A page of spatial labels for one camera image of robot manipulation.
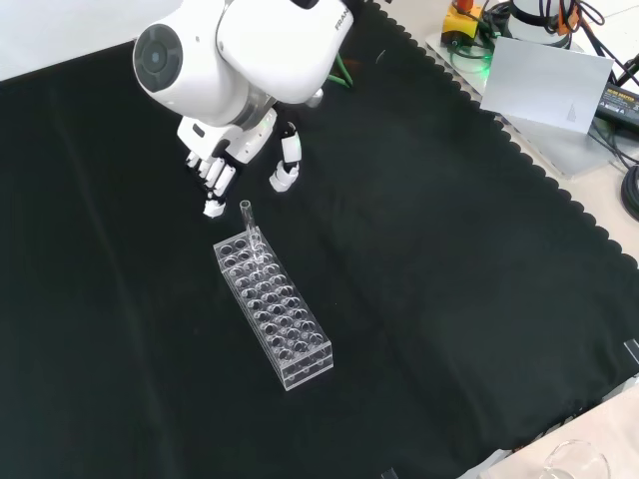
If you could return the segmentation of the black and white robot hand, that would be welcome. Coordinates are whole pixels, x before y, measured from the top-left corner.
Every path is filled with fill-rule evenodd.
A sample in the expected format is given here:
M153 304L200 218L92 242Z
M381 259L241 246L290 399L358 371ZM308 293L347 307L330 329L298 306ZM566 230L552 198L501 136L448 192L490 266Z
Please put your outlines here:
M205 190L205 216L215 219L224 213L230 188L275 133L280 135L282 158L270 176L270 184L274 191L284 193L299 177L302 143L294 123L277 109L269 109L247 131L235 125L211 127L192 118L182 119L178 138L189 149L186 166L197 174Z

